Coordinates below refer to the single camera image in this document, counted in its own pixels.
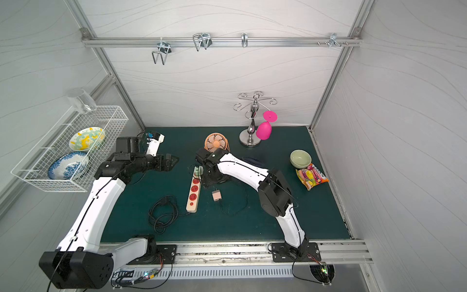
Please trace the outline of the green usb charger plug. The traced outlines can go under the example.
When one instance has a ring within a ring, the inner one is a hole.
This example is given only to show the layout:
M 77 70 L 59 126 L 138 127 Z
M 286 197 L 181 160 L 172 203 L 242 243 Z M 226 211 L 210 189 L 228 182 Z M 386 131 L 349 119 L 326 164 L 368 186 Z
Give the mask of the green usb charger plug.
M 193 175 L 196 177 L 202 177 L 204 173 L 204 168 L 201 165 L 197 165 L 194 168 Z

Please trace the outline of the pink usb charger plug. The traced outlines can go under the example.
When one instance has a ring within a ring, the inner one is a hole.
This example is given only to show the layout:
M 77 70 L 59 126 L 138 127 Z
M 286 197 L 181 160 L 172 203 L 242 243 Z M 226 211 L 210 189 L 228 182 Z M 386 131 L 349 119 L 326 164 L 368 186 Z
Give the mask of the pink usb charger plug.
M 221 195 L 220 190 L 214 190 L 214 191 L 212 192 L 212 198 L 213 198 L 214 201 L 220 201 L 220 200 L 222 200 L 222 195 Z

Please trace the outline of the white red power strip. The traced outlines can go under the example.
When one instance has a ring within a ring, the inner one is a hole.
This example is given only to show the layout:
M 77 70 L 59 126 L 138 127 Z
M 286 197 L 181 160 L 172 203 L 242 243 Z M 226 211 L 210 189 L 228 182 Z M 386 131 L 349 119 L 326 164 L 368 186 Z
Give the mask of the white red power strip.
M 192 174 L 189 195 L 186 204 L 188 213 L 196 213 L 198 209 L 199 196 L 201 192 L 201 177 Z

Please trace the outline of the navy blue desk fan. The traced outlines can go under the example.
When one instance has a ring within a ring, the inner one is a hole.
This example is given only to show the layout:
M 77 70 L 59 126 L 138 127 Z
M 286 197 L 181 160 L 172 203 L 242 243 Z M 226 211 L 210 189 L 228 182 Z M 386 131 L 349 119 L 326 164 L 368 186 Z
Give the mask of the navy blue desk fan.
M 253 165 L 255 167 L 266 169 L 266 165 L 263 162 L 259 161 L 258 159 L 248 157 L 248 156 L 244 156 L 244 157 L 241 158 L 241 160 L 248 163 L 248 164 L 250 164 L 250 165 Z

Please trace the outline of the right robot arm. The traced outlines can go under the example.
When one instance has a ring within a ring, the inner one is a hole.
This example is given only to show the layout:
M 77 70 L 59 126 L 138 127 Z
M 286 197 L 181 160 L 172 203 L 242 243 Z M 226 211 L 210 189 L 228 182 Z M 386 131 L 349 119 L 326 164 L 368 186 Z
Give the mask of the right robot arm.
M 236 158 L 231 152 L 205 148 L 197 151 L 196 162 L 203 167 L 206 187 L 220 184 L 230 177 L 257 191 L 261 208 L 274 217 L 285 238 L 285 248 L 293 259 L 306 256 L 308 239 L 295 213 L 296 200 L 291 187 L 279 169 L 264 169 Z

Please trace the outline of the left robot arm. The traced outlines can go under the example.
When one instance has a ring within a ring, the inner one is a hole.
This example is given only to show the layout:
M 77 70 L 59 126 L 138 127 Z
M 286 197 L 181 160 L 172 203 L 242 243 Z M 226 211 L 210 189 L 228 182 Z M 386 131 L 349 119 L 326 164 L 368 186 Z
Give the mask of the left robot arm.
M 100 289 L 124 265 L 134 260 L 158 260 L 153 236 L 132 237 L 103 254 L 99 253 L 101 238 L 114 205 L 132 176 L 148 170 L 169 172 L 179 160 L 166 154 L 102 163 L 72 228 L 54 251 L 44 252 L 39 260 L 49 285 L 59 290 Z

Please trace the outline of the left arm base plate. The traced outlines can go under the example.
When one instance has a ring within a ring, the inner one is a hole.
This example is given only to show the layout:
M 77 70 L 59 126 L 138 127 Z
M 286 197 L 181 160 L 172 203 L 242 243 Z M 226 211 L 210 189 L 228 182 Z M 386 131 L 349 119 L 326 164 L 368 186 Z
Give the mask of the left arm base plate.
M 175 263 L 177 245 L 156 245 L 148 247 L 147 252 L 135 260 L 129 262 L 129 265 L 156 265 Z

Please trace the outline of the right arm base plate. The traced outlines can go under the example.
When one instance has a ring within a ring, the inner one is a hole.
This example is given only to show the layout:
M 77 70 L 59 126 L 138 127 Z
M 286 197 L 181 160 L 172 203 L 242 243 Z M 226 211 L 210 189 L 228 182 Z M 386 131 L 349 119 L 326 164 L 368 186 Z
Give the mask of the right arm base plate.
M 317 243 L 306 240 L 299 248 L 294 248 L 287 243 L 270 243 L 268 251 L 272 254 L 272 260 L 275 263 L 320 262 L 322 260 Z

